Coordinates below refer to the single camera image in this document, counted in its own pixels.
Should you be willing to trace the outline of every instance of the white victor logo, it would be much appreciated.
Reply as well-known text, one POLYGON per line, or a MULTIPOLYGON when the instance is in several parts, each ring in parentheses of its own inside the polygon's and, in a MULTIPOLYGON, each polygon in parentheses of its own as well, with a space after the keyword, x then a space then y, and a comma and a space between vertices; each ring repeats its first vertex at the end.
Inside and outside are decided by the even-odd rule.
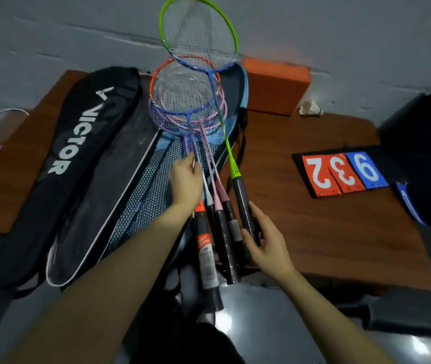
MULTIPOLYGON (((102 91, 97 91, 96 94, 100 96, 103 101, 105 101, 107 99, 105 93, 113 90, 113 88, 114 87, 109 87, 103 89, 102 91)), ((78 136, 74 138, 69 138, 67 140, 67 143, 72 144, 69 144, 61 149, 59 153, 61 161, 54 161, 52 167, 48 171, 48 174, 54 172, 55 174, 60 175, 67 170, 67 167, 71 163, 70 159, 73 158, 77 154, 77 152, 79 152, 79 146, 82 145, 84 143, 84 140, 86 139, 85 135, 88 134, 92 129, 91 122, 94 122, 96 120, 98 111, 101 109, 101 107, 103 107, 103 105, 104 103, 83 112, 83 114, 79 118, 80 123, 77 124, 73 129, 74 135, 78 136)))

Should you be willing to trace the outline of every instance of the shuttlecock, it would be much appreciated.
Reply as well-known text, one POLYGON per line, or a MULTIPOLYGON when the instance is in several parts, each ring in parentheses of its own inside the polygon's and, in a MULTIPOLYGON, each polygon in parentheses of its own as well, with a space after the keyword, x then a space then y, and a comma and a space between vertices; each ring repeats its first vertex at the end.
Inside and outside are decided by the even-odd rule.
POLYGON ((318 105, 311 99, 303 102, 300 106, 300 115, 302 116, 321 116, 323 115, 323 110, 318 107, 318 105))

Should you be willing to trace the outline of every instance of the person's right forearm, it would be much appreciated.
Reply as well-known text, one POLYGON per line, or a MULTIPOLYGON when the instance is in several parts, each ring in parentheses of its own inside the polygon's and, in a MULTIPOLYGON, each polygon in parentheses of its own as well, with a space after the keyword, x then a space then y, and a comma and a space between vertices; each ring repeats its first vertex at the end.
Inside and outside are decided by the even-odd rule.
POLYGON ((328 364, 391 364, 389 355, 294 270, 279 281, 328 364))

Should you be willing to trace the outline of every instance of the brown tabletop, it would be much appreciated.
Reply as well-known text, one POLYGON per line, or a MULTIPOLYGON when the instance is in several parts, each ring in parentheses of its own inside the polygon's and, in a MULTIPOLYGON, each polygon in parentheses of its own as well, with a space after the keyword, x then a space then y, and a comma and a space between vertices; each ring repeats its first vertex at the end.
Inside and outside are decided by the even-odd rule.
MULTIPOLYGON (((431 262, 418 229, 390 188, 313 199, 291 157, 379 144, 372 122, 253 111, 248 122, 240 171, 249 198, 282 232, 300 272, 431 290, 431 262)), ((223 174, 229 175, 228 164, 223 174)))
POLYGON ((68 70, 0 150, 0 233, 9 232, 46 158, 62 102, 86 73, 68 70))

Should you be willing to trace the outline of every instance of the red number card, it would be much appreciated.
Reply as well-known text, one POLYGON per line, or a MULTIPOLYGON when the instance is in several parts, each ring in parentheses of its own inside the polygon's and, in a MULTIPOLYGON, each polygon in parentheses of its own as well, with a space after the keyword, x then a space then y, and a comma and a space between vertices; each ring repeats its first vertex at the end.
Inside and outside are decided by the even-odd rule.
POLYGON ((316 196, 341 194, 338 183, 335 181, 329 170, 330 156, 302 156, 302 159, 316 196))
POLYGON ((365 190, 365 186, 352 169, 344 153, 332 154, 328 156, 330 172, 340 185, 344 193, 360 192, 365 190))

